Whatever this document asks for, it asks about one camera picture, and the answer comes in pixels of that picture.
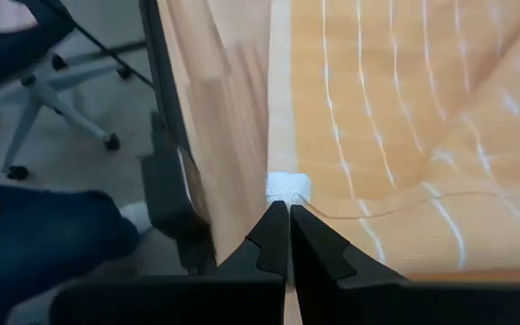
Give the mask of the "yellow checked towel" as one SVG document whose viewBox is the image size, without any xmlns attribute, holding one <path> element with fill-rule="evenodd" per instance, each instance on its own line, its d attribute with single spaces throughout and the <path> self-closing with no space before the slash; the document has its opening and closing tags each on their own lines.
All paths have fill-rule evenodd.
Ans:
<svg viewBox="0 0 520 325">
<path fill-rule="evenodd" d="M 520 0 L 274 0 L 268 173 L 401 274 L 520 269 Z"/>
</svg>

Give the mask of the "office chair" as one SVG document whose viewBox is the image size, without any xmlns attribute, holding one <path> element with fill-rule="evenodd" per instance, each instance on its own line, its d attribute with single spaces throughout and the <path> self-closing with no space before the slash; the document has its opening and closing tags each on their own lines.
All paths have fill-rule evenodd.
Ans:
<svg viewBox="0 0 520 325">
<path fill-rule="evenodd" d="M 0 87 L 17 81 L 17 88 L 0 95 L 0 105 L 23 99 L 23 110 L 8 145 L 1 172 L 25 180 L 26 167 L 14 162 L 42 107 L 99 139 L 115 152 L 116 134 L 109 134 L 75 107 L 63 102 L 63 90 L 116 72 L 120 79 L 147 78 L 122 60 L 124 53 L 145 49 L 138 40 L 107 47 L 77 23 L 61 0 L 0 0 Z"/>
</svg>

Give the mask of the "person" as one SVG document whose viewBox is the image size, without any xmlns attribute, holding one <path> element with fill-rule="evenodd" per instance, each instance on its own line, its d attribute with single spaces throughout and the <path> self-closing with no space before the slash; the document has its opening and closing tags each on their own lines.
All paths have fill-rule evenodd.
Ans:
<svg viewBox="0 0 520 325">
<path fill-rule="evenodd" d="M 0 184 L 0 325 L 16 305 L 130 255 L 151 225 L 143 202 Z"/>
</svg>

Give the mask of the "black table frame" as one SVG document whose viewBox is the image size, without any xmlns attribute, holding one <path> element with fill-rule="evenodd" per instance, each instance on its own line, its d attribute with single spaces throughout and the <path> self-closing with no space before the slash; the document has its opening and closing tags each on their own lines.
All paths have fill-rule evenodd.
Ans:
<svg viewBox="0 0 520 325">
<path fill-rule="evenodd" d="M 145 201 L 152 224 L 176 242 L 188 274 L 217 267 L 200 173 L 190 151 L 168 42 L 157 0 L 139 0 L 156 110 L 151 113 L 153 153 L 142 159 Z"/>
</svg>

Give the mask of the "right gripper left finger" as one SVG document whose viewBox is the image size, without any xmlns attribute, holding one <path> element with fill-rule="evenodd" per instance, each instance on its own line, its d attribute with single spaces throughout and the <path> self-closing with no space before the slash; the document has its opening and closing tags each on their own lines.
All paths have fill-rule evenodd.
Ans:
<svg viewBox="0 0 520 325">
<path fill-rule="evenodd" d="M 283 325 L 289 211 L 273 202 L 212 274 L 84 282 L 53 300 L 51 325 Z"/>
</svg>

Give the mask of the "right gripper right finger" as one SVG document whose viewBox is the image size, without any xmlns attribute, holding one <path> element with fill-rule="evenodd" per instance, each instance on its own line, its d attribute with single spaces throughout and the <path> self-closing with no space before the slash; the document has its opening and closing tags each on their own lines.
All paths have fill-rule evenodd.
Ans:
<svg viewBox="0 0 520 325">
<path fill-rule="evenodd" d="M 416 282 L 291 207 L 304 325 L 520 325 L 520 283 Z"/>
</svg>

